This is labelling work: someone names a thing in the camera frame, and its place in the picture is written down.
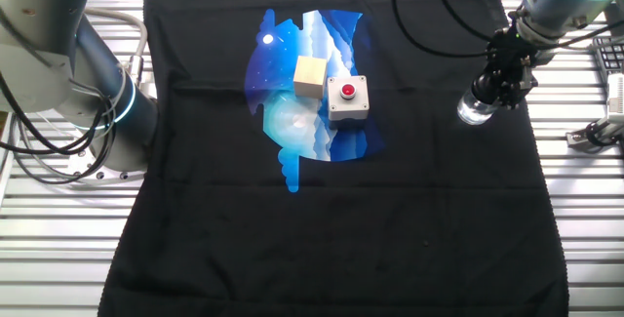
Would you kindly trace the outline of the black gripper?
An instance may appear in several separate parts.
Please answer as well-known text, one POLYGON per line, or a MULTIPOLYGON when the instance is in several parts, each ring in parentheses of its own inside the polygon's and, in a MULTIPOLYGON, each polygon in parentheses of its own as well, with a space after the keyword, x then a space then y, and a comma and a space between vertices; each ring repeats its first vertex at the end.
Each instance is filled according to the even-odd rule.
POLYGON ((532 75, 536 49, 514 27, 497 29, 487 43, 485 77, 500 78, 497 103, 515 109, 536 86, 532 75))

